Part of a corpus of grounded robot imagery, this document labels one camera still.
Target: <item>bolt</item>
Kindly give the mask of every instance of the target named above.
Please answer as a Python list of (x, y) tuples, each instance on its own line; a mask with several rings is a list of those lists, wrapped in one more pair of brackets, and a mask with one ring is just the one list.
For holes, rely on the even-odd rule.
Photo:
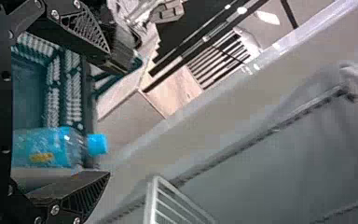
[(51, 16), (54, 18), (54, 20), (59, 20), (60, 19), (60, 14), (58, 14), (57, 10), (52, 10), (51, 11)]
[(81, 5), (80, 5), (79, 0), (75, 0), (75, 1), (74, 1), (74, 6), (75, 6), (77, 9), (80, 9), (80, 8), (81, 8)]
[(60, 207), (56, 204), (56, 205), (54, 205), (54, 206), (51, 208), (50, 213), (51, 213), (53, 216), (56, 216), (56, 215), (58, 214), (58, 212), (60, 212)]
[(37, 8), (42, 7), (42, 4), (39, 2), (39, 0), (34, 0), (34, 4), (37, 6)]
[(75, 218), (74, 224), (80, 224), (80, 217)]
[(13, 194), (13, 187), (11, 185), (8, 186), (7, 196), (10, 196)]
[(34, 224), (42, 224), (42, 217), (37, 217), (34, 219)]
[(9, 38), (9, 39), (13, 39), (13, 36), (14, 36), (14, 35), (13, 35), (13, 32), (8, 31), (8, 38)]

